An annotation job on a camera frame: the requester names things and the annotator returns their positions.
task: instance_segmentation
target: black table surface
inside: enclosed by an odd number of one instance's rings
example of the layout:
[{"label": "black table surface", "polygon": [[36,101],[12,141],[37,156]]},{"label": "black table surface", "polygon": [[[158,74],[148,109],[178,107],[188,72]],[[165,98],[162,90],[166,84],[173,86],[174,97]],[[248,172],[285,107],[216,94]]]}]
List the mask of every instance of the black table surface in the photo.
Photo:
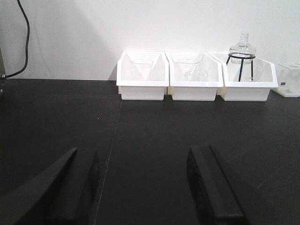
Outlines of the black table surface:
[{"label": "black table surface", "polygon": [[71,147],[92,147],[103,185],[97,224],[195,225],[186,162],[211,145],[250,224],[300,224],[300,99],[122,101],[112,81],[6,80],[0,196]]}]

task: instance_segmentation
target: bottle neck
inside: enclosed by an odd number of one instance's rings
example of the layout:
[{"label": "bottle neck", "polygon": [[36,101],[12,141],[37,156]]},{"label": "bottle neck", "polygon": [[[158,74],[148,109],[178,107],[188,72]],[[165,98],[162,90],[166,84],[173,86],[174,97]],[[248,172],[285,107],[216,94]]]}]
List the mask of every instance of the bottle neck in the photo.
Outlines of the bottle neck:
[{"label": "bottle neck", "polygon": [[240,42],[238,43],[238,45],[242,45],[242,46],[249,46],[250,43],[248,42],[248,34],[241,34],[240,35]]}]

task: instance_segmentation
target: white plastic bin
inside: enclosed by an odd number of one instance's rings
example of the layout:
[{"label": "white plastic bin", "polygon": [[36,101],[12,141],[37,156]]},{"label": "white plastic bin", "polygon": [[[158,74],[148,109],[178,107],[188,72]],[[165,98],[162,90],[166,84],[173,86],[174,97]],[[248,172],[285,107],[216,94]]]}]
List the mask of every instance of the white plastic bin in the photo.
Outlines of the white plastic bin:
[{"label": "white plastic bin", "polygon": [[278,88],[272,90],[283,97],[300,97],[300,63],[279,64]]},{"label": "white plastic bin", "polygon": [[214,101],[223,87],[222,65],[207,53],[168,52],[173,100]]},{"label": "white plastic bin", "polygon": [[123,52],[117,65],[117,86],[124,100],[163,100],[169,67],[163,52]]},{"label": "white plastic bin", "polygon": [[254,81],[250,81],[251,64],[244,64],[239,82],[240,64],[229,61],[226,65],[227,53],[210,54],[222,63],[224,87],[219,88],[217,94],[225,101],[266,101],[270,89],[278,86],[275,66],[271,62],[253,59]]}]

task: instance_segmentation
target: glass bottle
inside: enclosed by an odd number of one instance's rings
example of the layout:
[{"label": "glass bottle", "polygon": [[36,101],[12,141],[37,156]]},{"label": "glass bottle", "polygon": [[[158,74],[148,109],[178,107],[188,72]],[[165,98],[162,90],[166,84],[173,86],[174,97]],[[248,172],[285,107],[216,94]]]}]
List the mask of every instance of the glass bottle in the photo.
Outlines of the glass bottle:
[{"label": "glass bottle", "polygon": [[[249,34],[241,34],[240,41],[236,45],[230,47],[230,53],[237,53],[234,56],[249,57],[249,54],[255,55],[256,49],[248,42]],[[241,64],[241,59],[230,58],[232,63]],[[252,59],[244,60],[244,64],[251,63]]]}]

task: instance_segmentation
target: wire holder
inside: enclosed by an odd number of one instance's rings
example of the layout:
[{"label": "wire holder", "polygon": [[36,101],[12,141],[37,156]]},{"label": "wire holder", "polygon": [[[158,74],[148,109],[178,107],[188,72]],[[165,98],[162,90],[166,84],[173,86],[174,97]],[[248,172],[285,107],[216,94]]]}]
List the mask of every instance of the wire holder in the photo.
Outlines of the wire holder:
[{"label": "wire holder", "polygon": [[226,65],[228,65],[228,62],[229,62],[230,58],[241,59],[239,82],[240,82],[240,78],[242,77],[244,60],[251,60],[251,78],[253,79],[253,60],[252,59],[255,58],[255,55],[249,54],[249,53],[240,53],[240,52],[229,53]]}]

